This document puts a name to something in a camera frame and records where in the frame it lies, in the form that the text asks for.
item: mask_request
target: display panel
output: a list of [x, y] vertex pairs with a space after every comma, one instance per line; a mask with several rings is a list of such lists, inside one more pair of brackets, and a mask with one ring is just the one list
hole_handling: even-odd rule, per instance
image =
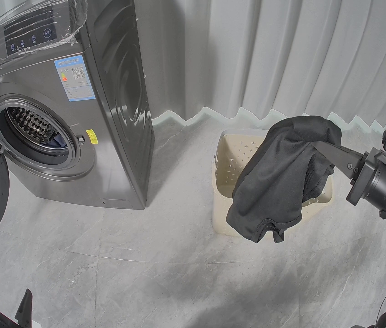
[[48, 6], [13, 20], [4, 26], [8, 56], [27, 47], [56, 39], [53, 8]]

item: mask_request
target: front-loading washing machine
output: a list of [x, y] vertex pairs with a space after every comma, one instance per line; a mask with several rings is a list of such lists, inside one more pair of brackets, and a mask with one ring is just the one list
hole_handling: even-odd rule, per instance
[[154, 134], [134, 0], [29, 0], [0, 19], [0, 220], [34, 195], [144, 209]]

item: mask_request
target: marble floor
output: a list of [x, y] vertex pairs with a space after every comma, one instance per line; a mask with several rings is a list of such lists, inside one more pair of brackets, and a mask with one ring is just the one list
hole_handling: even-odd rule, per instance
[[[229, 127], [256, 126], [209, 115], [156, 125], [146, 210], [38, 199], [11, 176], [0, 310], [14, 317], [29, 288], [43, 328], [374, 324], [386, 295], [386, 220], [366, 201], [345, 200], [350, 185], [339, 171], [335, 201], [283, 243], [213, 231], [211, 161]], [[370, 150], [381, 135], [354, 126], [343, 145]]]

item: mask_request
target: black cloth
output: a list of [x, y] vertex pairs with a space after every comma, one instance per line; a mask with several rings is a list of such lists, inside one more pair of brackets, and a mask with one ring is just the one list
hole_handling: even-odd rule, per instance
[[318, 116], [281, 120], [267, 133], [240, 174], [226, 221], [243, 237], [258, 243], [267, 231], [275, 242], [301, 221], [302, 203], [318, 197], [334, 165], [311, 144], [340, 145], [342, 131]]

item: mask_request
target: beige plastic basket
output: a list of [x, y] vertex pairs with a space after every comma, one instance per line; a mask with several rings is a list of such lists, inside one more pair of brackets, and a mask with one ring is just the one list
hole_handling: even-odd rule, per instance
[[[223, 131], [220, 136], [212, 164], [213, 228], [217, 233], [240, 236], [226, 222], [229, 207], [232, 205], [232, 191], [240, 173], [264, 141], [266, 134], [266, 130], [229, 129]], [[332, 175], [330, 175], [322, 194], [317, 198], [307, 200], [302, 205], [302, 220], [296, 226], [289, 228], [287, 232], [299, 227], [332, 201], [333, 183]], [[265, 238], [272, 238], [272, 233], [267, 232]]]

